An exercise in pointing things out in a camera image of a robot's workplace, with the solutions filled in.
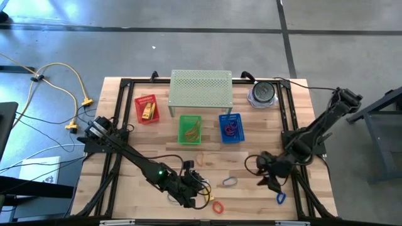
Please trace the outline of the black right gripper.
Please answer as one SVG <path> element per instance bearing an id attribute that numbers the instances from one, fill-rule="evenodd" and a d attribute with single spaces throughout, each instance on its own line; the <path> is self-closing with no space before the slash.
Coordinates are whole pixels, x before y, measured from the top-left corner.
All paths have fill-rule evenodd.
<path id="1" fill-rule="evenodd" d="M 278 176 L 280 178 L 286 178 L 293 169 L 294 158 L 289 154 L 281 154 L 279 156 L 272 155 L 267 151 L 261 152 L 261 154 L 256 158 L 256 166 L 258 168 L 257 175 L 264 175 L 258 182 L 258 185 L 268 185 L 271 191 L 276 193 L 281 193 L 281 185 L 276 179 Z"/>

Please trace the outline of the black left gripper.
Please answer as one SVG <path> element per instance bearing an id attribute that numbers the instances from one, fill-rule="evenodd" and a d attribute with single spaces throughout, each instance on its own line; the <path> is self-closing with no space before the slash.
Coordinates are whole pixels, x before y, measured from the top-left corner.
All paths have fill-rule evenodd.
<path id="1" fill-rule="evenodd" d="M 199 174 L 168 176 L 168 194 L 184 208 L 197 208 L 195 198 L 204 188 L 204 178 Z"/>

